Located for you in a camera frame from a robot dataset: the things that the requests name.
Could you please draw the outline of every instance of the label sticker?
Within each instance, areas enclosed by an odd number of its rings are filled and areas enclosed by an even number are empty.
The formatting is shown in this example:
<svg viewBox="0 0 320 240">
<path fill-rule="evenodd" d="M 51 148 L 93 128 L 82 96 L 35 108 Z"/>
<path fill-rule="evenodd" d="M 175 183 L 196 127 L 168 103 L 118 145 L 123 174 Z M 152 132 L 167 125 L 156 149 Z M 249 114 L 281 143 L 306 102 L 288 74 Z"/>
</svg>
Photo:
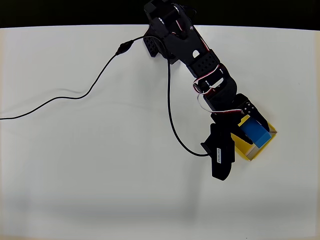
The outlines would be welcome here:
<svg viewBox="0 0 320 240">
<path fill-rule="evenodd" d="M 221 149 L 220 148 L 216 148 L 216 162 L 217 163 L 221 163 Z"/>
</svg>

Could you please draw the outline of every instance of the black cable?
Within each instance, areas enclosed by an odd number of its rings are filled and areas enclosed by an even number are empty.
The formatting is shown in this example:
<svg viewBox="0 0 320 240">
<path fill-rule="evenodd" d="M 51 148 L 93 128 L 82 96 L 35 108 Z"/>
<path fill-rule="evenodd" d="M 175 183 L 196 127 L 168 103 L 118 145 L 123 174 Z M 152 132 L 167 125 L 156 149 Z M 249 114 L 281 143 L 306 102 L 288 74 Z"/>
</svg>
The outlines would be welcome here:
<svg viewBox="0 0 320 240">
<path fill-rule="evenodd" d="M 46 101 L 45 103 L 41 104 L 40 106 L 36 107 L 35 109 L 29 111 L 29 112 L 26 112 L 26 113 L 24 113 L 24 114 L 22 114 L 22 115 L 19 115 L 19 116 L 2 117 L 2 118 L 0 118 L 0 120 L 9 120 L 9 119 L 19 119 L 19 118 L 22 118 L 22 117 L 24 117 L 24 116 L 27 116 L 27 115 L 29 115 L 29 114 L 32 114 L 33 112 L 35 112 L 35 111 L 37 111 L 38 109 L 42 108 L 44 105 L 47 105 L 48 103 L 50 103 L 50 102 L 52 102 L 52 101 L 54 101 L 54 100 L 56 100 L 56 99 L 74 99 L 74 100 L 76 100 L 76 99 L 83 99 L 85 96 L 87 96 L 87 95 L 91 92 L 92 88 L 93 88 L 93 87 L 96 85 L 96 83 L 98 82 L 101 74 L 104 72 L 104 70 L 106 69 L 106 67 L 109 65 L 109 63 L 110 63 L 116 56 L 117 56 L 117 55 L 113 55 L 113 57 L 110 58 L 110 60 L 106 63 L 106 65 L 104 66 L 104 68 L 103 68 L 103 69 L 101 70 L 101 72 L 99 73 L 99 75 L 98 75 L 98 77 L 96 78 L 96 80 L 94 81 L 94 83 L 91 85 L 90 89 L 89 89 L 84 95 L 78 96 L 78 97 L 72 97 L 72 96 L 56 96 L 56 97 L 54 97 L 54 98 Z"/>
<path fill-rule="evenodd" d="M 143 39 L 143 38 L 154 38 L 159 40 L 159 42 L 162 44 L 164 51 L 165 51 L 165 56 L 166 56 L 166 60 L 167 60 L 167 65 L 168 65 L 168 89 L 167 89 L 167 104 L 168 104 L 168 113 L 169 113 L 169 120 L 170 120 L 170 124 L 171 124 L 171 128 L 172 131 L 174 133 L 175 138 L 178 140 L 178 142 L 181 144 L 181 146 L 187 150 L 189 153 L 197 156 L 197 157 L 207 157 L 210 154 L 206 153 L 206 154 L 199 154 L 196 153 L 194 151 L 191 151 L 189 148 L 187 148 L 187 146 L 181 141 L 181 139 L 179 138 L 175 126 L 174 126 L 174 122 L 172 120 L 172 115 L 171 115 L 171 105 L 170 105 L 170 82 L 171 82 L 171 66 L 170 66 L 170 59 L 169 59 L 169 52 L 168 49 L 166 47 L 166 45 L 163 43 L 162 39 L 157 37 L 157 36 L 152 36 L 152 35 L 146 35 L 146 36 L 141 36 L 141 37 L 137 37 L 136 39 L 134 39 L 133 41 L 135 42 L 136 40 L 139 39 Z"/>
<path fill-rule="evenodd" d="M 118 55 L 120 54 L 123 54 L 125 53 L 126 51 L 128 51 L 130 49 L 130 47 L 132 46 L 132 44 L 139 40 L 139 39 L 144 39 L 144 38 L 154 38 L 154 39 L 157 39 L 159 40 L 159 42 L 162 44 L 163 48 L 164 48 L 164 51 L 165 51 L 165 55 L 166 55 L 166 59 L 167 59 L 167 67 L 168 67 L 168 89 L 167 89 L 167 105 L 168 105 L 168 114 L 169 114 L 169 120 L 170 120 L 170 124 L 171 124 L 171 128 L 172 128 L 172 131 L 174 133 L 174 136 L 176 137 L 176 139 L 178 140 L 178 142 L 181 144 L 181 146 L 187 150 L 189 153 L 197 156 L 197 157 L 206 157 L 206 156 L 209 156 L 210 154 L 207 153 L 207 154 L 199 154 L 199 153 L 196 153 L 194 151 L 191 151 L 189 148 L 187 148 L 186 145 L 184 145 L 184 143 L 181 141 L 181 139 L 179 138 L 177 132 L 176 132 L 176 129 L 175 129 L 175 126 L 174 126 L 174 122 L 172 120 L 172 115 L 171 115 L 171 106 L 170 106 L 170 81 L 171 81 L 171 66 L 170 66 L 170 60 L 169 60 L 169 53 L 168 53 L 168 49 L 166 47 L 166 45 L 163 43 L 162 39 L 157 37 L 157 36 L 153 36 L 153 35 L 145 35 L 145 36 L 140 36 L 140 37 L 137 37 L 133 40 L 130 40 L 130 41 L 127 41 L 127 42 L 124 42 L 120 45 L 120 47 L 118 48 L 118 50 L 116 51 L 116 53 L 113 55 L 113 57 L 110 58 L 110 60 L 106 63 L 106 65 L 103 67 L 103 69 L 101 70 L 101 72 L 99 73 L 98 77 L 96 78 L 96 80 L 94 81 L 94 83 L 91 85 L 90 89 L 82 96 L 79 96 L 79 97 L 70 97 L 70 96 L 57 96 L 57 97 L 54 97 L 48 101 L 46 101 L 45 103 L 41 104 L 40 106 L 36 107 L 35 109 L 27 112 L 27 113 L 24 113 L 22 115 L 18 115 L 18 116 L 14 116 L 14 117 L 3 117 L 3 118 L 0 118 L 0 121 L 1 120 L 9 120 L 9 119 L 18 119 L 18 118 L 22 118 L 24 116 L 27 116 L 33 112 L 35 112 L 36 110 L 42 108 L 44 105 L 54 101 L 54 100 L 57 100 L 57 99 L 71 99 L 71 100 L 77 100 L 77 99 L 83 99 L 84 97 L 86 97 L 90 92 L 91 90 L 93 89 L 93 87 L 96 85 L 97 81 L 99 80 L 100 76 L 102 75 L 102 73 L 105 71 L 106 67 L 109 65 L 109 63 Z"/>
</svg>

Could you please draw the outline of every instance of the wire connector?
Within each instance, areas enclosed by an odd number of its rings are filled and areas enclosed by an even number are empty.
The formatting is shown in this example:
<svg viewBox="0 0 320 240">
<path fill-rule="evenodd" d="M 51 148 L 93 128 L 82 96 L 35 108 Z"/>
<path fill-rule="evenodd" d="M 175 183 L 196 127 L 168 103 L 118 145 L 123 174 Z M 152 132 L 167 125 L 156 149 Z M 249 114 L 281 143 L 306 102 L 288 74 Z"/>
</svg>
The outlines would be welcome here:
<svg viewBox="0 0 320 240">
<path fill-rule="evenodd" d="M 118 50 L 116 51 L 115 55 L 118 56 L 120 54 L 124 54 L 126 51 L 128 51 L 132 44 L 134 43 L 133 40 L 130 40 L 130 41 L 126 41 L 124 43 L 121 43 L 120 44 L 120 47 L 118 48 Z"/>
</svg>

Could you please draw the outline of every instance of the red and white wire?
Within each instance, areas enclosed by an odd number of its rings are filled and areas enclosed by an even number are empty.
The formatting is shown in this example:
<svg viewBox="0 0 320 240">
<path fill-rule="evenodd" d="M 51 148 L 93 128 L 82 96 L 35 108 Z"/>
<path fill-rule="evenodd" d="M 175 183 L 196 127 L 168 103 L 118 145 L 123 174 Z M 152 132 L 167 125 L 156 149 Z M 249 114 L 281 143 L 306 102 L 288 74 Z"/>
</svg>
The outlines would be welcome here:
<svg viewBox="0 0 320 240">
<path fill-rule="evenodd" d="M 182 28 L 181 28 L 181 26 L 180 26 L 180 24 L 179 24 L 179 22 L 178 22 L 178 20 L 175 20 L 175 22 L 176 22 L 176 24 L 178 24 L 179 29 L 180 29 L 181 31 L 183 31 Z"/>
<path fill-rule="evenodd" d="M 207 50 L 208 52 L 210 52 L 210 49 L 209 49 L 208 45 L 206 44 L 206 42 L 205 42 L 202 38 L 200 38 L 200 39 L 201 39 L 201 41 L 203 42 L 203 45 L 204 45 L 204 47 L 206 48 L 206 50 Z"/>
<path fill-rule="evenodd" d="M 200 96 L 200 95 L 201 95 L 201 94 L 198 94 L 198 96 L 196 97 L 196 99 L 197 99 L 200 107 L 201 107 L 202 109 L 206 110 L 206 111 L 209 112 L 209 113 L 212 113 L 212 114 L 228 114 L 228 113 L 240 113 L 240 112 L 242 112 L 242 109 L 231 109 L 231 110 L 223 110 L 223 111 L 210 111 L 210 110 L 204 108 L 204 107 L 201 105 L 201 103 L 200 103 L 200 101 L 199 101 L 199 96 Z"/>
<path fill-rule="evenodd" d="M 218 66 L 216 66 L 216 68 L 215 68 L 213 71 L 211 71 L 211 72 L 207 73 L 206 75 L 204 75 L 204 76 L 202 76 L 202 77 L 199 77 L 199 78 L 197 78 L 196 80 L 194 80 L 194 82 L 193 82 L 193 89 L 194 89 L 199 95 L 206 95 L 206 94 L 208 94 L 210 91 L 214 91 L 214 92 L 216 91 L 213 87 L 210 87 L 209 90 L 206 91 L 206 92 L 199 92 L 199 91 L 196 89 L 195 84 L 198 84 L 198 81 L 199 81 L 199 80 L 208 77 L 210 74 L 213 74 L 213 73 L 219 68 L 219 66 L 220 66 L 220 64 L 218 64 Z"/>
</svg>

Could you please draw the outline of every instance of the blue block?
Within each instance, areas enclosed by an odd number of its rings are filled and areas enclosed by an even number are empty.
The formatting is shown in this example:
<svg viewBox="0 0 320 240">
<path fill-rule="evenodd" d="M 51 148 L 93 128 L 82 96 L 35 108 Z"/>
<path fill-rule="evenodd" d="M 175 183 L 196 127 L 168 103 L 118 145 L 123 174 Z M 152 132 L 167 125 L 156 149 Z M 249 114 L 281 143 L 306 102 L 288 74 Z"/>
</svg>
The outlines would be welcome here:
<svg viewBox="0 0 320 240">
<path fill-rule="evenodd" d="M 241 126 L 240 129 L 252 140 L 252 142 L 261 148 L 271 139 L 270 133 L 265 130 L 254 118 L 249 117 Z"/>
</svg>

